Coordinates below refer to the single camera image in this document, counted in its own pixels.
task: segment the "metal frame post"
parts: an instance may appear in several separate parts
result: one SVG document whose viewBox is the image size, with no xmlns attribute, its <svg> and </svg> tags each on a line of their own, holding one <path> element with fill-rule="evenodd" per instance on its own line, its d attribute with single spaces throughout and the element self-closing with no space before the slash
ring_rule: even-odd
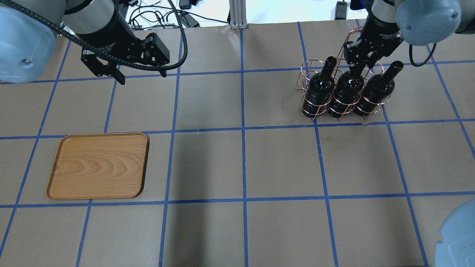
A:
<svg viewBox="0 0 475 267">
<path fill-rule="evenodd" d="M 247 29 L 246 0 L 229 0 L 231 29 Z"/>
</svg>

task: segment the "wooden tray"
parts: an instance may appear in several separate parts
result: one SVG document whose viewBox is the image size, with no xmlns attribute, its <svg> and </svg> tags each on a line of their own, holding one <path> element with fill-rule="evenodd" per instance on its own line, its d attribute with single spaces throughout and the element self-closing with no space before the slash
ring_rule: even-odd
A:
<svg viewBox="0 0 475 267">
<path fill-rule="evenodd" d="M 147 153 L 143 133 L 66 136 L 46 195 L 53 200 L 133 198 L 143 189 Z"/>
</svg>

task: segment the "bottle neck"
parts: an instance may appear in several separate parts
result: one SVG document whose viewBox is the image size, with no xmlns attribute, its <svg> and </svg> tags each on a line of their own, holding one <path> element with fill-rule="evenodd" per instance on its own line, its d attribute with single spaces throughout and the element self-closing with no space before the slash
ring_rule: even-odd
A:
<svg viewBox="0 0 475 267">
<path fill-rule="evenodd" d="M 364 66 L 365 64 L 358 63 L 358 64 L 355 64 L 353 67 L 350 67 L 350 77 L 359 78 L 361 76 L 361 73 L 364 70 Z"/>
<path fill-rule="evenodd" d="M 400 61 L 394 61 L 389 66 L 388 70 L 381 76 L 381 84 L 389 84 L 394 80 L 394 77 L 402 70 L 404 64 Z"/>
<path fill-rule="evenodd" d="M 320 74 L 320 77 L 322 80 L 328 80 L 330 79 L 330 76 L 332 75 L 333 69 L 335 69 L 336 66 L 336 58 L 334 57 L 328 57 L 327 60 L 325 61 L 325 65 L 323 66 L 322 72 Z"/>
</svg>

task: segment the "blue tape line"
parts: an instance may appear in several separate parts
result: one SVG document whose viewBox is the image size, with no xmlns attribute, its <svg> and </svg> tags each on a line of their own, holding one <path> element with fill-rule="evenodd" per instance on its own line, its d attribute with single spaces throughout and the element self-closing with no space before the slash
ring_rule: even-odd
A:
<svg viewBox="0 0 475 267">
<path fill-rule="evenodd" d="M 176 76 L 176 73 L 167 73 L 167 77 Z M 125 76 L 126 79 L 134 79 L 134 78 L 153 78 L 153 77 L 162 77 L 161 74 L 144 74 L 144 75 L 130 75 Z"/>
<path fill-rule="evenodd" d="M 67 43 L 66 50 L 65 50 L 64 55 L 63 55 L 63 60 L 61 61 L 61 65 L 59 66 L 58 74 L 56 75 L 56 80 L 55 80 L 55 83 L 53 85 L 53 89 L 51 90 L 51 94 L 49 95 L 48 104 L 46 105 L 45 113 L 43 114 L 43 119 L 41 120 L 41 124 L 40 124 L 39 129 L 38 129 L 38 134 L 37 134 L 36 139 L 35 139 L 35 144 L 33 145 L 33 149 L 31 150 L 30 158 L 28 159 L 28 164 L 27 164 L 25 173 L 23 175 L 23 179 L 21 180 L 21 185 L 20 185 L 20 189 L 19 189 L 18 194 L 17 194 L 15 205 L 14 205 L 13 210 L 11 212 L 10 220 L 8 221 L 7 229 L 5 230 L 5 234 L 3 236 L 3 240 L 2 240 L 2 243 L 0 245 L 0 257 L 3 253 L 3 249 L 5 248 L 5 243 L 7 241 L 8 233 L 10 232 L 10 227 L 11 227 L 11 224 L 13 222 L 13 218 L 15 217 L 15 212 L 16 212 L 16 209 L 17 209 L 16 206 L 18 205 L 18 203 L 20 201 L 21 193 L 23 192 L 23 188 L 25 187 L 25 182 L 26 182 L 27 177 L 28 177 L 28 172 L 29 172 L 29 169 L 30 169 L 30 166 L 31 166 L 31 161 L 33 160 L 33 156 L 35 154 L 36 147 L 38 145 L 39 136 L 41 135 L 41 131 L 43 130 L 43 126 L 45 125 L 46 116 L 48 115 L 49 107 L 51 106 L 51 101 L 53 100 L 53 95 L 54 95 L 55 90 L 56 90 L 56 86 L 57 86 L 57 83 L 58 83 L 58 80 L 59 80 L 59 76 L 61 75 L 61 71 L 63 70 L 64 61 L 66 60 L 66 55 L 67 55 L 67 52 L 69 51 L 69 46 L 70 45 L 71 45 L 71 41 L 69 41 Z"/>
<path fill-rule="evenodd" d="M 241 51 L 241 132 L 242 132 L 242 196 L 243 196 L 243 231 L 244 231 L 244 266 L 249 266 L 249 246 L 247 239 L 247 181 L 246 181 L 246 120 L 244 117 L 244 33 L 239 31 Z"/>
<path fill-rule="evenodd" d="M 302 27 L 300 26 L 300 22 L 297 22 L 298 27 L 298 34 L 300 36 L 300 44 L 302 45 L 302 52 L 304 53 L 304 61 L 305 61 L 305 70 L 308 71 L 308 62 L 307 62 L 307 52 L 305 50 L 305 43 L 304 43 L 304 35 L 302 34 Z"/>
<path fill-rule="evenodd" d="M 198 132 L 223 132 L 223 131 L 240 131 L 241 128 L 208 128 L 208 129 L 190 129 L 190 130 L 176 130 L 176 133 L 198 133 Z"/>
<path fill-rule="evenodd" d="M 300 36 L 300 43 L 302 45 L 302 52 L 304 55 L 304 60 L 307 61 L 307 53 L 305 51 L 305 42 L 304 42 L 304 35 L 302 33 L 302 28 L 300 27 L 300 22 L 297 22 L 299 36 Z M 325 177 L 325 169 L 323 166 L 323 157 L 322 157 L 322 147 L 320 145 L 320 135 L 318 133 L 318 125 L 317 121 L 315 120 L 312 125 L 315 129 L 315 138 L 317 142 L 317 150 L 318 150 L 318 160 L 320 162 L 320 173 L 322 175 L 322 184 L 323 184 L 323 192 L 325 196 L 325 205 L 327 210 L 327 219 L 328 219 L 328 229 L 330 232 L 330 240 L 332 243 L 332 252 L 333 252 L 333 261 L 335 266 L 338 267 L 338 255 L 336 251 L 336 243 L 335 243 L 335 234 L 333 231 L 333 220 L 332 220 L 332 210 L 330 208 L 330 200 L 328 199 L 328 189 L 326 185 L 326 177 Z"/>
<path fill-rule="evenodd" d="M 81 234 L 81 241 L 79 242 L 79 249 L 77 250 L 76 257 L 76 267 L 79 267 L 79 262 L 81 261 L 81 255 L 83 252 L 84 239 L 86 238 L 87 223 L 89 221 L 89 214 L 91 213 L 91 203 L 92 200 L 89 200 L 87 203 L 86 217 L 84 219 L 83 233 Z"/>
<path fill-rule="evenodd" d="M 411 197 L 409 195 L 408 185 L 406 183 L 406 178 L 405 178 L 404 172 L 402 170 L 402 165 L 401 165 L 401 160 L 399 158 L 398 149 L 396 147 L 396 142 L 394 141 L 394 135 L 392 134 L 391 125 L 389 124 L 389 121 L 388 121 L 388 114 L 386 113 L 386 109 L 384 108 L 384 106 L 383 106 L 383 114 L 384 114 L 384 120 L 386 121 L 386 127 L 388 128 L 389 138 L 391 139 L 391 145 L 392 145 L 392 149 L 394 151 L 394 156 L 396 157 L 396 163 L 398 165 L 399 174 L 401 176 L 402 186 L 404 187 L 404 193 L 406 195 L 406 200 L 408 202 L 409 211 L 410 211 L 410 214 L 411 214 L 412 223 L 414 225 L 414 230 L 416 232 L 417 241 L 419 243 L 420 253 L 422 255 L 424 265 L 429 266 L 428 262 L 427 262 L 426 251 L 424 250 L 424 244 L 422 243 L 422 238 L 420 236 L 419 226 L 418 226 L 417 220 L 416 220 L 416 215 L 414 213 L 414 208 L 412 207 L 412 201 L 411 201 Z"/>
<path fill-rule="evenodd" d="M 0 245 L 0 258 L 1 258 L 2 252 L 3 252 L 3 248 L 5 247 L 5 243 L 7 242 L 8 233 L 10 232 L 11 223 L 13 222 L 13 218 L 15 217 L 15 212 L 16 211 L 17 211 L 17 208 L 16 208 L 16 206 L 14 206 L 13 210 L 11 211 L 10 219 L 8 221 L 8 224 L 7 224 L 7 229 L 5 230 L 5 234 L 3 235 L 3 240 L 2 240 L 1 245 Z"/>
<path fill-rule="evenodd" d="M 434 197 L 434 196 L 469 196 L 475 195 L 475 191 L 451 191 L 451 192 L 419 192 L 409 193 L 410 197 Z M 329 195 L 329 196 L 293 196 L 293 197 L 253 197 L 246 198 L 247 202 L 259 201 L 299 201 L 299 200 L 343 200 L 343 199 L 384 199 L 384 198 L 405 198 L 405 193 L 395 194 L 363 194 L 363 195 Z M 151 201 L 125 201 L 125 202 L 92 202 L 91 207 L 96 206 L 141 206 L 141 205 L 182 205 L 198 203 L 228 203 L 243 202 L 244 198 L 230 199 L 195 199 L 195 200 L 151 200 Z M 88 202 L 80 203 L 45 203 L 45 204 L 18 204 L 18 205 L 0 205 L 0 209 L 17 208 L 53 208 L 53 207 L 87 207 Z"/>
<path fill-rule="evenodd" d="M 15 140 L 15 139 L 35 139 L 36 135 L 27 135 L 27 136 L 2 136 L 0 140 Z"/>
<path fill-rule="evenodd" d="M 33 81 L 29 82 L 29 84 L 37 84 L 37 83 L 54 83 L 55 80 L 40 80 L 40 81 Z M 14 83 L 10 82 L 1 82 L 0 85 L 14 85 Z"/>
<path fill-rule="evenodd" d="M 336 250 L 336 242 L 335 242 L 335 233 L 333 230 L 333 219 L 332 219 L 332 210 L 330 207 L 330 199 L 328 196 L 328 188 L 327 188 L 327 183 L 326 183 L 326 176 L 325 176 L 325 169 L 323 165 L 323 155 L 322 155 L 322 146 L 320 143 L 320 134 L 318 132 L 318 127 L 317 127 L 317 121 L 315 120 L 314 122 L 315 125 L 315 138 L 317 141 L 317 150 L 318 150 L 318 160 L 320 162 L 320 173 L 322 175 L 322 184 L 323 184 L 323 193 L 325 195 L 325 205 L 326 205 L 326 210 L 327 210 L 327 219 L 328 219 L 328 228 L 330 231 L 330 240 L 332 243 L 332 251 L 333 251 L 333 261 L 335 263 L 335 266 L 338 267 L 338 254 Z"/>
<path fill-rule="evenodd" d="M 430 52 L 429 45 L 426 45 L 426 48 Z M 470 137 L 468 136 L 467 130 L 465 129 L 465 126 L 464 126 L 464 124 L 463 124 L 463 122 L 460 118 L 460 114 L 458 113 L 457 108 L 455 107 L 455 103 L 452 100 L 452 97 L 450 96 L 450 93 L 447 89 L 444 78 L 442 77 L 442 74 L 440 73 L 439 67 L 437 66 L 438 63 L 436 62 L 436 59 L 434 58 L 434 56 L 432 56 L 431 59 L 432 59 L 432 62 L 434 63 L 434 67 L 436 68 L 437 75 L 439 76 L 440 82 L 442 83 L 442 87 L 444 88 L 444 91 L 447 95 L 447 98 L 448 98 L 450 104 L 452 105 L 452 109 L 454 110 L 455 116 L 457 117 L 457 120 L 460 123 L 460 127 L 462 128 L 462 132 L 464 133 L 464 136 L 465 136 L 465 139 L 467 141 L 468 147 L 470 148 L 470 152 L 472 153 L 472 157 L 475 159 L 474 146 L 472 145 L 472 141 L 470 140 Z"/>
<path fill-rule="evenodd" d="M 180 49 L 179 49 L 179 57 L 181 57 L 181 51 L 183 49 L 183 38 L 180 39 Z M 170 153 L 168 156 L 168 171 L 167 171 L 167 185 L 165 188 L 165 203 L 163 205 L 163 218 L 161 224 L 161 238 L 160 238 L 160 254 L 158 260 L 158 266 L 162 267 L 163 265 L 163 250 L 165 247 L 165 230 L 167 225 L 167 213 L 168 213 L 168 198 L 170 195 L 170 178 L 171 178 L 171 162 L 173 159 L 173 145 L 175 143 L 175 128 L 177 122 L 177 110 L 178 110 L 178 90 L 180 87 L 180 70 L 181 67 L 177 69 L 177 80 L 175 86 L 175 102 L 173 107 L 173 123 L 171 126 L 171 139 L 170 139 Z"/>
<path fill-rule="evenodd" d="M 475 63 L 475 60 L 459 60 L 459 61 L 437 61 L 437 64 L 463 64 L 463 63 Z"/>
<path fill-rule="evenodd" d="M 181 73 L 181 76 L 191 76 L 191 75 L 210 75 L 210 74 L 231 74 L 231 73 L 240 73 L 240 70 L 229 70 L 229 71 L 209 71 L 209 72 L 190 72 L 190 73 Z"/>
<path fill-rule="evenodd" d="M 93 81 L 93 80 L 112 80 L 112 77 L 89 77 L 89 78 L 74 78 L 74 79 L 61 79 L 58 82 L 78 82 L 78 81 Z"/>
<path fill-rule="evenodd" d="M 347 199 L 385 199 L 385 198 L 404 198 L 406 194 L 369 194 L 369 195 L 336 195 L 328 196 L 331 200 Z"/>
<path fill-rule="evenodd" d="M 246 127 L 246 130 L 312 128 L 312 127 L 313 127 L 313 124 L 282 125 L 282 126 L 249 126 L 249 127 Z"/>
<path fill-rule="evenodd" d="M 430 124 L 430 123 L 453 123 L 453 122 L 475 122 L 475 119 L 446 119 L 446 120 L 426 120 L 426 121 L 389 121 L 390 125 L 393 124 Z M 373 122 L 368 124 L 363 123 L 334 123 L 334 124 L 317 124 L 317 127 L 340 127 L 340 126 L 368 126 L 368 125 L 386 125 L 386 122 Z M 296 124 L 296 125 L 272 125 L 272 126 L 247 126 L 246 130 L 261 130 L 261 129 L 288 129 L 288 128 L 312 128 L 312 124 Z M 231 128 L 207 128 L 207 129 L 185 129 L 175 130 L 175 133 L 197 133 L 197 132 L 221 132 L 221 131 L 240 131 L 240 127 Z M 144 134 L 171 134 L 172 130 L 163 131 L 140 131 Z M 111 132 L 111 134 L 124 133 L 124 132 Z M 15 140 L 15 139 L 51 139 L 51 138 L 63 138 L 67 135 L 27 135 L 27 136 L 0 136 L 0 140 Z"/>
<path fill-rule="evenodd" d="M 111 115 L 112 103 L 114 102 L 114 95 L 115 95 L 115 88 L 116 87 L 117 87 L 117 80 L 114 80 L 114 86 L 112 87 L 111 99 L 109 101 L 109 107 L 107 109 L 107 115 L 105 117 L 104 133 L 107 133 L 107 128 L 109 126 L 109 118 L 110 118 L 110 115 Z M 79 267 L 79 262 L 81 261 L 83 245 L 84 245 L 84 238 L 86 236 L 86 230 L 87 230 L 87 224 L 89 222 L 89 214 L 91 212 L 91 206 L 92 206 L 92 199 L 90 199 L 87 203 L 87 210 L 86 210 L 86 217 L 84 219 L 83 233 L 81 234 L 81 241 L 79 242 L 79 249 L 77 251 L 76 267 Z"/>
<path fill-rule="evenodd" d="M 268 68 L 268 69 L 245 69 L 242 70 L 244 73 L 248 72 L 271 72 L 271 71 L 294 71 L 300 70 L 299 67 L 290 67 L 290 68 Z"/>
</svg>

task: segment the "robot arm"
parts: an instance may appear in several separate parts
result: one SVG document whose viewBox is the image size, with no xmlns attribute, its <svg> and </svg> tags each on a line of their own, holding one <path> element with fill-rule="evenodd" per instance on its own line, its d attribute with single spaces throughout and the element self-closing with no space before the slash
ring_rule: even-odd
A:
<svg viewBox="0 0 475 267">
<path fill-rule="evenodd" d="M 56 25 L 64 21 L 81 40 L 121 60 L 142 65 L 162 66 L 170 62 L 170 53 L 160 38 L 149 34 L 138 39 L 111 0 L 15 0 L 15 3 Z M 39 21 L 0 5 L 0 79 L 13 83 L 36 80 L 54 51 L 54 35 Z M 83 47 L 81 61 L 96 76 L 114 77 L 125 84 L 117 62 L 107 60 Z M 166 68 L 159 69 L 163 77 Z"/>
<path fill-rule="evenodd" d="M 358 6 L 352 0 L 352 8 Z M 472 0 L 365 0 L 368 18 L 356 42 L 347 42 L 344 55 L 350 68 L 388 57 L 402 41 L 414 46 L 438 43 L 452 33 L 475 33 Z"/>
</svg>

